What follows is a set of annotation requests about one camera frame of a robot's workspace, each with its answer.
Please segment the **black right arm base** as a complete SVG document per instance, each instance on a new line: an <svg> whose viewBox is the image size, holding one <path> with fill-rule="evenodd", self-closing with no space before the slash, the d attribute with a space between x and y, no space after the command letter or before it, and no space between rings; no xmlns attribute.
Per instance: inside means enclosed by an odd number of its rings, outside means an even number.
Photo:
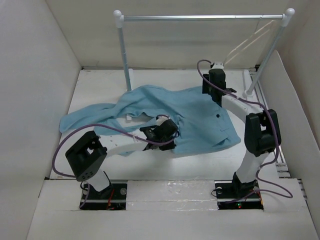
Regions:
<svg viewBox="0 0 320 240"><path fill-rule="evenodd" d="M255 190L257 183L239 185L229 180L215 181L211 195L216 198L218 210L263 210L262 198Z"/></svg>

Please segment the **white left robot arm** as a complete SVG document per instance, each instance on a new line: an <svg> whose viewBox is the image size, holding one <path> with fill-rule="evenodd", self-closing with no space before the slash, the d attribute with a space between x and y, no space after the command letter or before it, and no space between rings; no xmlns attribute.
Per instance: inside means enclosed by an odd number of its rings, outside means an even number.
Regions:
<svg viewBox="0 0 320 240"><path fill-rule="evenodd" d="M78 182L86 182L88 193L108 198L113 191L112 183L101 169L106 158L128 152L160 149L172 150L174 139L180 135L178 126L170 118L160 117L156 124L141 127L133 132L108 135L100 141L95 131L86 132L65 153L65 157Z"/></svg>

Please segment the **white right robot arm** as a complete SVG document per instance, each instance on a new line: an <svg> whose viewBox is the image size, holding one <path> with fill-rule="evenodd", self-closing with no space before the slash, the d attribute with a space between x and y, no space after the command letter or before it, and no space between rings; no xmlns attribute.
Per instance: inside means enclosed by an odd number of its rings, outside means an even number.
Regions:
<svg viewBox="0 0 320 240"><path fill-rule="evenodd" d="M246 153L238 170L233 174L230 191L237 197L243 197L257 185L256 173L265 159L276 148L275 128L278 143L281 143L277 113L265 111L257 104L241 101L233 97L236 91L227 88L226 74L221 68L212 68L204 74L202 92L220 107L229 110L245 124L244 144Z"/></svg>

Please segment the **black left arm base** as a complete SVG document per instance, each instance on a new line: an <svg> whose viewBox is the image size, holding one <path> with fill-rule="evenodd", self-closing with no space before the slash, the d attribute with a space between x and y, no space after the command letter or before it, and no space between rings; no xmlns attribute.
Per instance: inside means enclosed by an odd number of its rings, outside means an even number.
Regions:
<svg viewBox="0 0 320 240"><path fill-rule="evenodd" d="M122 211L126 210L128 183L114 181L107 190L97 192L87 183L81 184L82 195L79 209L84 211Z"/></svg>

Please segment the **light blue trousers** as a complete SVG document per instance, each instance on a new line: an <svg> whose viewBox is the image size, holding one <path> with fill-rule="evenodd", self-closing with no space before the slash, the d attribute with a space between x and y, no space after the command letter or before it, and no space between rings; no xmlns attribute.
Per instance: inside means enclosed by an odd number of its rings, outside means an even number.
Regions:
<svg viewBox="0 0 320 240"><path fill-rule="evenodd" d="M159 115L169 116L178 127L174 154L213 153L241 142L227 111L203 94L200 86L170 91L143 85L124 93L117 103L92 104L63 116L59 131L104 124L129 133L154 126Z"/></svg>

